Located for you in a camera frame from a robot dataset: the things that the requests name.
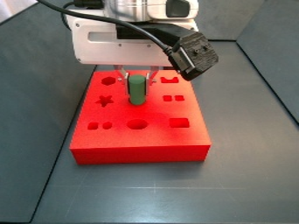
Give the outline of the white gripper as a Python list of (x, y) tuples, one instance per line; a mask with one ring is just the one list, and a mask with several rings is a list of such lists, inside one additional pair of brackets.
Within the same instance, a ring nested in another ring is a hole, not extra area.
[(110, 23), (66, 16), (74, 57), (81, 64), (113, 65), (117, 80), (128, 95), (129, 73), (124, 66), (150, 66), (145, 74), (145, 93), (154, 83), (158, 67), (170, 65), (161, 48), (149, 39), (117, 39)]

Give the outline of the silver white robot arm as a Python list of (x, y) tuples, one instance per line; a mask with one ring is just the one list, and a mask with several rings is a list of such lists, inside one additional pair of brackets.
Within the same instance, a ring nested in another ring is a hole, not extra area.
[(101, 7), (78, 6), (73, 10), (88, 16), (128, 22), (160, 39), (165, 48), (137, 31), (120, 24), (68, 16), (74, 56), (80, 63), (112, 65), (124, 77), (125, 89), (133, 89), (133, 77), (124, 66), (149, 66), (141, 90), (148, 92), (149, 80), (158, 67), (170, 66), (184, 79), (194, 71), (194, 58), (186, 53), (182, 38), (198, 36), (193, 18), (198, 4), (194, 0), (106, 0)]

